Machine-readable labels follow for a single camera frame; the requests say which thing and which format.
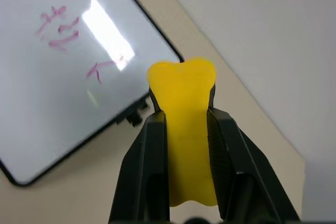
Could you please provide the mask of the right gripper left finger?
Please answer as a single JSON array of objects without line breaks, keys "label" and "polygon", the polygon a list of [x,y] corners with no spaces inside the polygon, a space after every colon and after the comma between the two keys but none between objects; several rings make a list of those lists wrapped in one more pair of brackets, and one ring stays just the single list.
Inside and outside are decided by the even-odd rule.
[{"label": "right gripper left finger", "polygon": [[109,223],[169,223],[166,117],[153,92],[154,113],[125,154]]}]

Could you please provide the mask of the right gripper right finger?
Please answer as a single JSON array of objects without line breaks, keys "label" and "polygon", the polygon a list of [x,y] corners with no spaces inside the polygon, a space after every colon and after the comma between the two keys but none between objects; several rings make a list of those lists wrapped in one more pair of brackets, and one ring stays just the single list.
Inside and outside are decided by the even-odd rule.
[{"label": "right gripper right finger", "polygon": [[209,95],[209,163],[223,221],[300,221],[266,155]]}]

